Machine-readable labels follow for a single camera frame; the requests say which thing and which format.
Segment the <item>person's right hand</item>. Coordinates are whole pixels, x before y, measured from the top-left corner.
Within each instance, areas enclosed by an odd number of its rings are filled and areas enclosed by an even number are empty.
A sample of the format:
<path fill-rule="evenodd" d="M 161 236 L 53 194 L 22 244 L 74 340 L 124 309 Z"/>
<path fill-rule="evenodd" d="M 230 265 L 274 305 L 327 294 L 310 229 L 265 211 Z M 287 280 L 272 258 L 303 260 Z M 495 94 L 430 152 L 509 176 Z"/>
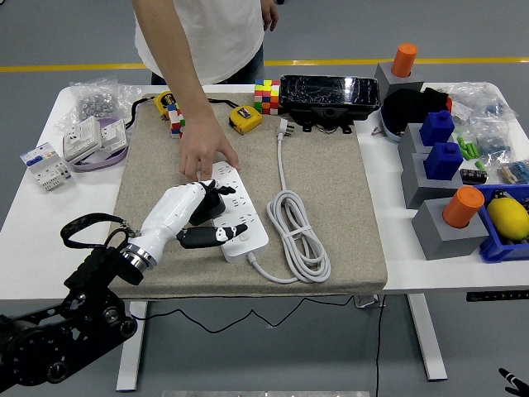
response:
<path fill-rule="evenodd" d="M 211 111 L 187 116 L 180 142 L 179 171 L 192 182 L 212 178 L 215 155 L 222 154 L 229 165 L 239 170 L 241 164 L 236 151 Z"/>

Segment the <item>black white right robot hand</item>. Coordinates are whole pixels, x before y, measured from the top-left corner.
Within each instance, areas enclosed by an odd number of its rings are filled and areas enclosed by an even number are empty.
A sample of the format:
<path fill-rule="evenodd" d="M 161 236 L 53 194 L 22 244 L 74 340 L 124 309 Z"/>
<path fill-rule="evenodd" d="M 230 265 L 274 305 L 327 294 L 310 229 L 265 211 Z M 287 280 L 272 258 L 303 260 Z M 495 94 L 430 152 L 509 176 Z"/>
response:
<path fill-rule="evenodd" d="M 509 384 L 504 388 L 506 392 L 517 397 L 529 396 L 529 385 L 526 382 L 502 367 L 498 369 L 498 372 Z"/>

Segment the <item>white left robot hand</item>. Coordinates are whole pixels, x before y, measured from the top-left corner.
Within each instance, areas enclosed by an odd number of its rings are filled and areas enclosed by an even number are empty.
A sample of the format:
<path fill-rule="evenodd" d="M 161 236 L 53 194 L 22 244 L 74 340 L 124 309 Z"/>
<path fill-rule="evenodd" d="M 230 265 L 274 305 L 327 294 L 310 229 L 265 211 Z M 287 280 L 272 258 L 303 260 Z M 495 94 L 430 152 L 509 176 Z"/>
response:
<path fill-rule="evenodd" d="M 198 249 L 221 246 L 238 237 L 248 229 L 244 223 L 230 227 L 187 227 L 197 210 L 206 210 L 209 204 L 218 203 L 222 195 L 234 191 L 214 179 L 167 189 L 143 222 L 140 235 L 132 238 L 122 252 L 133 261 L 154 268 L 166 243 L 173 240 L 185 249 Z"/>

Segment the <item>person's left hand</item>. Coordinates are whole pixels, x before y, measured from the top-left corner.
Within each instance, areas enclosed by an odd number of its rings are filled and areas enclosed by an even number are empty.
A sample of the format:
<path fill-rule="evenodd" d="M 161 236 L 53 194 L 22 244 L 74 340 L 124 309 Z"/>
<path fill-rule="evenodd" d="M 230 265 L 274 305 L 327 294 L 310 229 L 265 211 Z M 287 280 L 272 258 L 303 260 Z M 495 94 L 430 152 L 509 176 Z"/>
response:
<path fill-rule="evenodd" d="M 279 11 L 275 0 L 261 0 L 261 14 L 265 31 L 274 31 L 279 22 Z"/>

